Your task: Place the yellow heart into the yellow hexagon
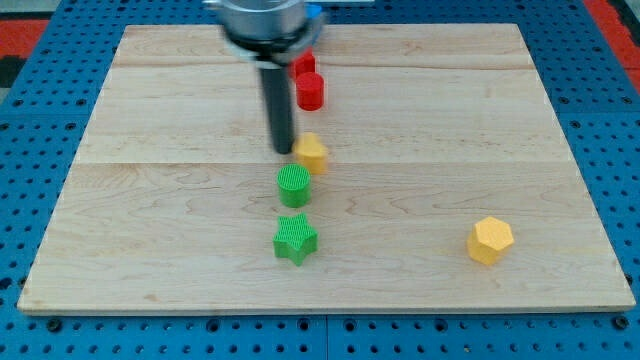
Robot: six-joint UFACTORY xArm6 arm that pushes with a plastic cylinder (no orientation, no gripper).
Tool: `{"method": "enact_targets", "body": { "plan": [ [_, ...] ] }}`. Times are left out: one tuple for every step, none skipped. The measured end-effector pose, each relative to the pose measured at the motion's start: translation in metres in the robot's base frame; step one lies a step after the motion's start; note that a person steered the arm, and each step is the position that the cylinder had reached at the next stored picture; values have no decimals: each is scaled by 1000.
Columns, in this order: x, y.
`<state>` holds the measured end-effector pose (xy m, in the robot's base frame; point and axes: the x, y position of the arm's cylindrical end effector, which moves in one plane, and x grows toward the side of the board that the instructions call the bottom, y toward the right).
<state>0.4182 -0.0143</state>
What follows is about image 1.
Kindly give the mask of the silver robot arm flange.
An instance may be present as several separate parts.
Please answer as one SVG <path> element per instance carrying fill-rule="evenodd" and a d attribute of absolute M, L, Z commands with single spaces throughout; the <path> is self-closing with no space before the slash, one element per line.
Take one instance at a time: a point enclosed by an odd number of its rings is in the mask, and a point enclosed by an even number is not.
<path fill-rule="evenodd" d="M 313 46 L 326 24 L 318 5 L 304 0 L 205 0 L 226 45 L 260 68 L 289 66 Z"/>

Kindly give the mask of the blue block behind arm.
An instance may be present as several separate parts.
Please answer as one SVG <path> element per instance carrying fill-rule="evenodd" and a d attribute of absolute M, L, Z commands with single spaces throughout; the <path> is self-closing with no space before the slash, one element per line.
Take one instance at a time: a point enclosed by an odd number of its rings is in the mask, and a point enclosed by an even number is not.
<path fill-rule="evenodd" d="M 306 17 L 308 19 L 316 19 L 322 14 L 322 7 L 315 4 L 306 4 Z"/>

